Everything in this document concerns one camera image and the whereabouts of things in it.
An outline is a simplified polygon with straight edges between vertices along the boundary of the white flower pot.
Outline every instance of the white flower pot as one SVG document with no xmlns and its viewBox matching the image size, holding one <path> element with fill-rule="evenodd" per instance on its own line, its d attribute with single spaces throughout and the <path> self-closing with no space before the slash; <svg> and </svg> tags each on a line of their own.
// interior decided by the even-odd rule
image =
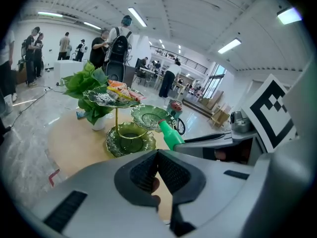
<svg viewBox="0 0 317 238">
<path fill-rule="evenodd" d="M 104 117 L 100 117 L 98 118 L 98 120 L 96 121 L 95 125 L 92 125 L 92 129 L 93 130 L 102 130 L 105 128 L 106 125 L 106 119 L 107 119 L 107 115 L 105 115 Z"/>
</svg>

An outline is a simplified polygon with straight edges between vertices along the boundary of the cable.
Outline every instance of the cable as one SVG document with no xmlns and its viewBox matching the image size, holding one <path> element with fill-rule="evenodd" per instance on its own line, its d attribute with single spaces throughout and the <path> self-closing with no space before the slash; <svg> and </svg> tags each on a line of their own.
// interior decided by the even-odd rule
<svg viewBox="0 0 317 238">
<path fill-rule="evenodd" d="M 57 93 L 64 93 L 64 92 L 60 92 L 60 91 L 56 91 L 54 90 L 53 88 L 49 87 L 49 86 L 43 86 L 43 85 L 38 85 L 38 86 L 35 86 L 35 87 L 32 87 L 32 88 L 36 88 L 36 87 L 48 87 L 50 90 L 53 90 L 54 92 L 57 92 Z M 22 115 L 22 113 L 24 111 L 26 111 L 30 106 L 32 106 L 34 103 L 36 103 L 39 99 L 41 99 L 44 95 L 46 95 L 48 93 L 48 91 L 45 89 L 45 93 L 42 94 L 40 97 L 38 97 L 34 102 L 32 102 L 29 106 L 27 106 L 24 110 L 21 110 L 19 111 L 19 115 L 16 117 L 16 119 L 13 121 L 11 127 L 14 126 L 16 120 L 18 120 L 18 118 Z"/>
</svg>

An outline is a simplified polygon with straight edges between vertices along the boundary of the green saucer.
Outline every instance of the green saucer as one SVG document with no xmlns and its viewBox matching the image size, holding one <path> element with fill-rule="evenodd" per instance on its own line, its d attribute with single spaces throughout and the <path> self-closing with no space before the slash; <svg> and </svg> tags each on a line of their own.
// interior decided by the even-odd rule
<svg viewBox="0 0 317 238">
<path fill-rule="evenodd" d="M 134 122 L 124 122 L 118 125 L 120 134 L 125 137 L 136 137 L 146 132 Z M 115 157 L 121 157 L 127 154 L 154 150 L 156 140 L 153 133 L 148 131 L 144 136 L 136 139 L 124 139 L 116 132 L 115 127 L 107 133 L 106 146 L 108 151 Z"/>
<path fill-rule="evenodd" d="M 174 117 L 165 110 L 151 105 L 140 105 L 131 110 L 133 121 L 146 130 L 162 132 L 159 127 L 159 121 L 165 119 L 172 128 L 176 125 Z"/>
<path fill-rule="evenodd" d="M 138 94 L 143 95 L 137 90 L 131 89 L 131 91 L 136 92 Z M 138 101 L 127 101 L 127 102 L 120 102 L 114 100 L 108 93 L 107 87 L 101 86 L 97 87 L 93 90 L 85 91 L 84 96 L 87 96 L 91 102 L 97 103 L 99 106 L 108 107 L 108 108 L 129 108 L 135 107 L 140 105 L 141 103 Z"/>
</svg>

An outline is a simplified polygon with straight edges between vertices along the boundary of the black speaker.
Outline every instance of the black speaker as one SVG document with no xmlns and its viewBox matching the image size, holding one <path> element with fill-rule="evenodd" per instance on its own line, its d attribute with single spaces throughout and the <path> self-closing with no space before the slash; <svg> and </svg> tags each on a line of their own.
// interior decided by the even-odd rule
<svg viewBox="0 0 317 238">
<path fill-rule="evenodd" d="M 106 66 L 108 79 L 123 82 L 125 65 L 120 62 L 110 61 Z"/>
</svg>

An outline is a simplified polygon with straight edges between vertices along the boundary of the person's hand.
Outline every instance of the person's hand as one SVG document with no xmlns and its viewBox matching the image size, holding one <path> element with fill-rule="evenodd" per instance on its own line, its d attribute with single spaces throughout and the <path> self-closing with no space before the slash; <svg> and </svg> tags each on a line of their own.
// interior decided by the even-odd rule
<svg viewBox="0 0 317 238">
<path fill-rule="evenodd" d="M 159 179 L 155 177 L 153 181 L 152 193 L 155 192 L 158 188 L 159 188 Z M 153 195 L 152 197 L 158 202 L 158 204 L 160 203 L 160 197 L 158 195 Z"/>
</svg>

